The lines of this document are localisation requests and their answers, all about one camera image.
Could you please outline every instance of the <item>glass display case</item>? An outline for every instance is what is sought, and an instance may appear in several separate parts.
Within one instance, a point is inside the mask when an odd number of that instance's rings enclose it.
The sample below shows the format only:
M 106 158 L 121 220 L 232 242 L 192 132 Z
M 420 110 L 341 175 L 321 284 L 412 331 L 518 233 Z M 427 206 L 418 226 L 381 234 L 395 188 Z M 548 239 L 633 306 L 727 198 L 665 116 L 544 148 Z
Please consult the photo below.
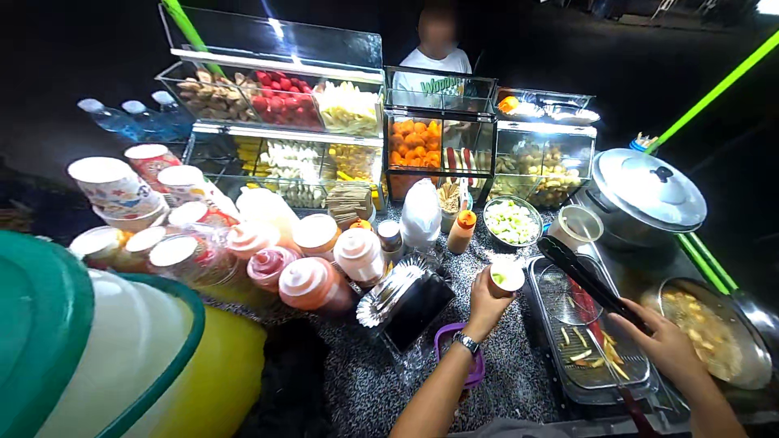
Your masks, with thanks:
M 419 179 L 465 178 L 477 204 L 495 169 L 496 80 L 385 67 L 385 171 L 390 199 Z
M 382 148 L 306 140 L 194 132 L 184 152 L 222 192 L 235 200 L 241 187 L 264 187 L 296 208 L 321 210 L 335 184 L 370 185 L 383 210 Z
M 180 61 L 157 76 L 195 117 L 184 152 L 235 198 L 248 185 L 325 207 L 336 182 L 384 207 L 378 34 L 182 7 L 160 17 Z M 182 32 L 182 17 L 197 31 Z
M 488 198 L 518 196 L 559 208 L 590 180 L 599 116 L 592 96 L 499 88 L 495 179 Z

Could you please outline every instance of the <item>white plastic bag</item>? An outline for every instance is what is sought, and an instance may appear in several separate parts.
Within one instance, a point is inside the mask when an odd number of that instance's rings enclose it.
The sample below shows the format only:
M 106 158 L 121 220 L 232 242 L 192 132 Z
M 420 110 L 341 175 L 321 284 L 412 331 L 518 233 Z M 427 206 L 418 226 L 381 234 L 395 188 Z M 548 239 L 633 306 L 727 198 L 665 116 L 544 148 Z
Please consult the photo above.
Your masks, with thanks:
M 412 248 L 427 248 L 441 234 L 441 205 L 430 178 L 414 183 L 400 215 L 400 236 Z

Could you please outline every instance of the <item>black tongs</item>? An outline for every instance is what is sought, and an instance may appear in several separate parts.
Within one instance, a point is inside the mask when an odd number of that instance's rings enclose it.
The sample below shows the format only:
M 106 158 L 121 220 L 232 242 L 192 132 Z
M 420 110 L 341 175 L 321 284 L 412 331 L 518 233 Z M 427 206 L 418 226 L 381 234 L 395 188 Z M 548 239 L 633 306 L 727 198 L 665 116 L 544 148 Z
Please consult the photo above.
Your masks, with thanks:
M 608 286 L 603 284 L 595 274 L 587 270 L 579 261 L 579 257 L 571 251 L 571 248 L 565 246 L 556 237 L 545 235 L 538 240 L 538 249 L 541 250 L 541 254 L 544 257 L 550 259 L 568 274 L 606 311 L 622 316 L 645 334 L 652 335 L 652 330 L 649 330 L 649 327 L 647 327 L 641 317 L 622 304 L 622 301 L 611 293 Z

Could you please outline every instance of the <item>dark background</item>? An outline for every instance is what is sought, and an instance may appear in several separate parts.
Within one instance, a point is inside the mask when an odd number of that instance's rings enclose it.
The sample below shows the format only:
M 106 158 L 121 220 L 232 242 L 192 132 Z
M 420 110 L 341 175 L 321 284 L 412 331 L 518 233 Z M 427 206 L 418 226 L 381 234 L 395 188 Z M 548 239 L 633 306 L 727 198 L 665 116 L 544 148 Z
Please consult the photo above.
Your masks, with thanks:
M 397 65 L 417 44 L 419 1 L 266 1 L 279 19 L 381 34 L 386 65 Z M 259 0 L 182 3 L 266 15 Z M 503 86 L 596 95 L 599 149 L 624 147 L 639 131 L 661 134 L 777 29 L 769 17 L 703 32 L 627 26 L 548 3 L 462 3 L 460 46 L 472 65 L 481 55 L 475 73 Z M 7 165 L 69 183 L 69 162 L 119 157 L 124 145 L 76 102 L 153 104 L 150 93 L 162 88 L 155 75 L 176 61 L 157 3 L 15 0 L 5 12 L 11 58 L 2 69 L 0 150 Z M 774 303 L 778 72 L 774 52 L 660 152 L 707 198 L 710 214 L 698 234 L 740 285 Z

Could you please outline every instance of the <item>hand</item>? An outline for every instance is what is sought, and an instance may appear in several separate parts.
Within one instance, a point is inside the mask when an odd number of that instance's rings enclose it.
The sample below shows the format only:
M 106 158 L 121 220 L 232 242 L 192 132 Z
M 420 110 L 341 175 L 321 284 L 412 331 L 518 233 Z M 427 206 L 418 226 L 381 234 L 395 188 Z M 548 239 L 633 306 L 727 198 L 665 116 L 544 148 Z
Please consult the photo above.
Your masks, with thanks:
M 698 359 L 693 343 L 676 324 L 652 309 L 622 298 L 622 302 L 638 314 L 654 332 L 652 337 L 616 313 L 609 317 L 617 323 L 647 353 L 652 363 L 682 391 L 710 380 L 706 364 Z
M 476 342 L 482 342 L 487 337 L 506 307 L 514 301 L 514 296 L 509 292 L 504 296 L 493 296 L 488 284 L 489 267 L 486 267 L 476 275 L 471 284 L 471 317 L 463 329 L 463 333 Z

